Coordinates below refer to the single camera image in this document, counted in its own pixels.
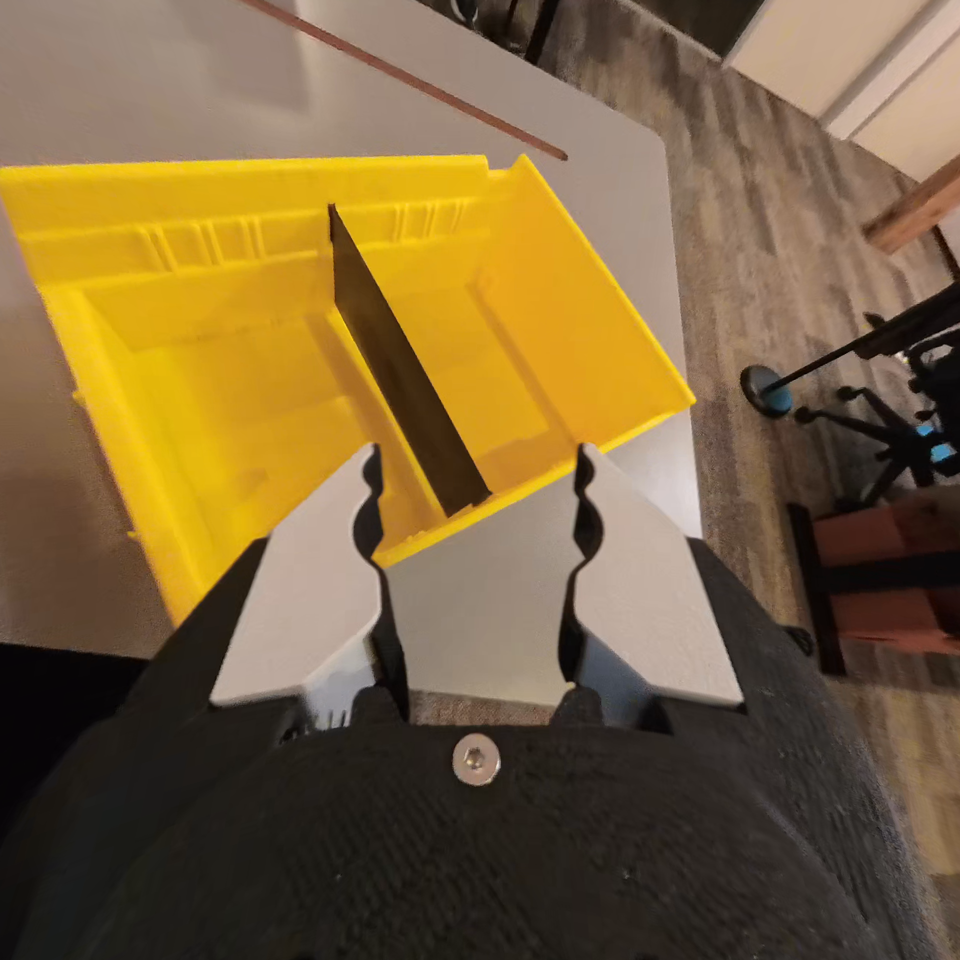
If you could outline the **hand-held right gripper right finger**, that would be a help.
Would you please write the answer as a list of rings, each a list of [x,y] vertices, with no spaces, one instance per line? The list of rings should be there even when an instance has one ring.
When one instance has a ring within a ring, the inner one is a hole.
[[[635,730],[665,700],[741,711],[744,694],[690,541],[591,443],[573,475],[563,678],[592,690],[608,727]]]

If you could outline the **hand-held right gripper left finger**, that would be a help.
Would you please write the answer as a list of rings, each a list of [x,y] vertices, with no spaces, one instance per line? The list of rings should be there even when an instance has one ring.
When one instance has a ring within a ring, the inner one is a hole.
[[[367,443],[270,533],[210,702],[293,698],[316,729],[347,726],[361,690],[381,687],[403,720],[410,691],[383,539],[381,451]]]

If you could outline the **red-brown wooden cabinet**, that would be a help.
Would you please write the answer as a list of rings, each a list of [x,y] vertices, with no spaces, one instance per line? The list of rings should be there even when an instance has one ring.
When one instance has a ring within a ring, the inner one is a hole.
[[[815,519],[786,506],[825,674],[847,672],[841,642],[958,656],[958,486]]]

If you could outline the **black divider in yellow bin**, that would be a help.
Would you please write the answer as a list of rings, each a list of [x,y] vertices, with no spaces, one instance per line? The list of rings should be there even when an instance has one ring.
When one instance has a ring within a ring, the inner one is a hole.
[[[350,234],[327,207],[334,303],[412,457],[450,518],[491,490]]]

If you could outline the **yellow plastic bin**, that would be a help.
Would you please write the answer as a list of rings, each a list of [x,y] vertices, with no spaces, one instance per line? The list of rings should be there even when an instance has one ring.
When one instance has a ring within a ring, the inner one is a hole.
[[[174,623],[368,443],[388,568],[695,402],[524,155],[7,166],[2,201]],[[331,203],[477,507],[445,515],[335,305]]]

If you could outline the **wooden beam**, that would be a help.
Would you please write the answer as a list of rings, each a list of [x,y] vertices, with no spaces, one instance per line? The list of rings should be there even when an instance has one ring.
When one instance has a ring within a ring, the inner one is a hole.
[[[902,195],[862,227],[865,240],[886,255],[936,228],[959,205],[959,156]]]

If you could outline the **brown strip on table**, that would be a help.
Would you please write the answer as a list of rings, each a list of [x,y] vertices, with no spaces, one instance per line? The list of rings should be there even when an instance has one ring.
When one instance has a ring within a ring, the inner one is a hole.
[[[525,147],[538,151],[547,157],[558,162],[568,162],[569,154],[559,146],[550,141],[541,138],[534,133],[524,129],[521,126],[513,124],[497,114],[475,105],[448,90],[421,78],[416,74],[395,65],[390,61],[378,56],[364,48],[350,42],[337,34],[325,30],[297,14],[288,11],[276,3],[268,1],[241,1],[243,6],[257,11],[258,13],[270,18],[284,27],[306,37],[314,42],[337,51],[344,56],[352,59],[354,62],[366,66],[367,68],[390,78],[391,80],[402,84],[402,86],[414,90],[433,101],[436,101],[451,110],[469,117],[470,119],[481,123],[482,125],[497,131],[499,134],[508,137]]]

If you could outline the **white cabinet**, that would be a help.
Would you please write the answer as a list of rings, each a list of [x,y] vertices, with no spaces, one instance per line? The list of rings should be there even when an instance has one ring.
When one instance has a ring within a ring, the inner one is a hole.
[[[764,2],[726,62],[917,182],[958,156],[958,2]]]

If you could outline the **black chair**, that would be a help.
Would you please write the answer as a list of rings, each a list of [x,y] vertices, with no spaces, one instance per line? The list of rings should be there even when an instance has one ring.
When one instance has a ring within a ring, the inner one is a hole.
[[[464,27],[479,32],[479,2],[477,1],[448,1],[441,2],[444,8],[449,7],[453,18]],[[523,60],[539,66],[544,54],[550,30],[554,24],[561,1],[543,1],[534,18],[534,25],[523,53]]]

